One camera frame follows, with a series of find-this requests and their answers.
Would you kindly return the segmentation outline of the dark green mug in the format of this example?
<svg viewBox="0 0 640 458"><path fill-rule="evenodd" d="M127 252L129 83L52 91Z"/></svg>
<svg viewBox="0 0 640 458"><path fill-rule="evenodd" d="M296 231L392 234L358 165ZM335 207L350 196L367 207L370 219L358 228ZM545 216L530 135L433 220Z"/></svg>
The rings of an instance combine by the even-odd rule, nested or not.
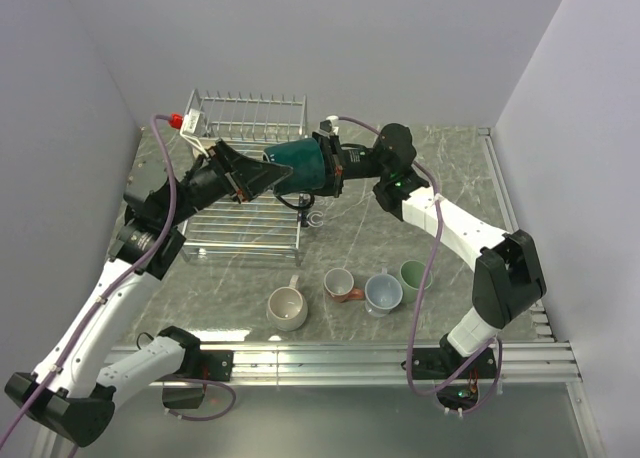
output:
<svg viewBox="0 0 640 458"><path fill-rule="evenodd" d="M263 151L262 159L292 170L287 178L272 187L278 201L296 211L306 211L313 206L313 192L323 188L327 181L323 152L314 138L268 146ZM310 199L304 205L294 205L283 198L284 195L295 193L308 194Z"/></svg>

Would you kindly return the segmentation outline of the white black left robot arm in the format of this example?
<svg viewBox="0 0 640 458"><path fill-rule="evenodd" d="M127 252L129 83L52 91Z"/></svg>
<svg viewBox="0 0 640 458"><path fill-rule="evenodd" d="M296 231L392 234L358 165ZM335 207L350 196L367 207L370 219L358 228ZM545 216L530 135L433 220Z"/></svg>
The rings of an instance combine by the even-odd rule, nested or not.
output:
<svg viewBox="0 0 640 458"><path fill-rule="evenodd" d="M113 365L105 359L180 253L182 222L221 199L249 202L292 173L287 165L247 157L224 141L209 148L182 180L168 157L135 166L124 193L125 224L90 297L36 368L14 373L5 386L19 414L86 447L117 408L147 385L165 376L201 378L201 342L175 326Z"/></svg>

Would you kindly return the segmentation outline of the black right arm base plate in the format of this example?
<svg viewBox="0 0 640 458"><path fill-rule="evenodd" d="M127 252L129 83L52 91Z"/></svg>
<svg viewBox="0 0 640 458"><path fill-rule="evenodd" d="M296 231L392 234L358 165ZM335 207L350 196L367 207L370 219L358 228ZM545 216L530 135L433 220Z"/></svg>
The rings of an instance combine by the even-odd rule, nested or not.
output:
<svg viewBox="0 0 640 458"><path fill-rule="evenodd" d="M457 372L457 379L493 379L498 374L497 358L491 347L462 357L449 347L416 348L412 352L411 376L414 380L444 381Z"/></svg>

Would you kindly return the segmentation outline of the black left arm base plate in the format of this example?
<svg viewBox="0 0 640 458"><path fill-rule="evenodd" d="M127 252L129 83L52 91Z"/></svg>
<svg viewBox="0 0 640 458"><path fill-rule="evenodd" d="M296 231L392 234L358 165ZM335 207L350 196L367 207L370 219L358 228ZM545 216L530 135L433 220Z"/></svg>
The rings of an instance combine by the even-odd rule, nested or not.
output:
<svg viewBox="0 0 640 458"><path fill-rule="evenodd" d="M232 376L234 352L232 350L206 350L196 354L190 378L229 382Z"/></svg>

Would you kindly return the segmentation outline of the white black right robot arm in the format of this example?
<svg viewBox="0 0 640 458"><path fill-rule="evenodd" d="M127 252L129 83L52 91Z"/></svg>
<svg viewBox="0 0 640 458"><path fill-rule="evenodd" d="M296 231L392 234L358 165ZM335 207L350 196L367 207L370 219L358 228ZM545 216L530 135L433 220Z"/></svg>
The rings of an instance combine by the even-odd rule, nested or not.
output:
<svg viewBox="0 0 640 458"><path fill-rule="evenodd" d="M466 375L475 365L474 353L547 292L533 238L491 226L446 199L418 165L404 125L384 126L370 147L342 144L329 120L312 137L324 160L321 194L338 196L345 181L374 178L384 211L427 232L471 269L471 309L442 339L440 353L446 374Z"/></svg>

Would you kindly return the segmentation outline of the silver wire dish rack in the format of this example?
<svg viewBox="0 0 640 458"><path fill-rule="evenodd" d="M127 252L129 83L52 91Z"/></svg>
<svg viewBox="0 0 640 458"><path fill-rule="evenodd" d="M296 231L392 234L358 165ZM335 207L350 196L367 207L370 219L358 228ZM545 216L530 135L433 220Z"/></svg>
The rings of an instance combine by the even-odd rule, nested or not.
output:
<svg viewBox="0 0 640 458"><path fill-rule="evenodd" d="M222 139L236 151L261 159L271 145L308 136L307 97L211 94L192 91L185 111L199 112L193 127L208 147ZM182 225L188 256L245 255L300 258L304 215L287 208L268 191L247 204L218 201Z"/></svg>

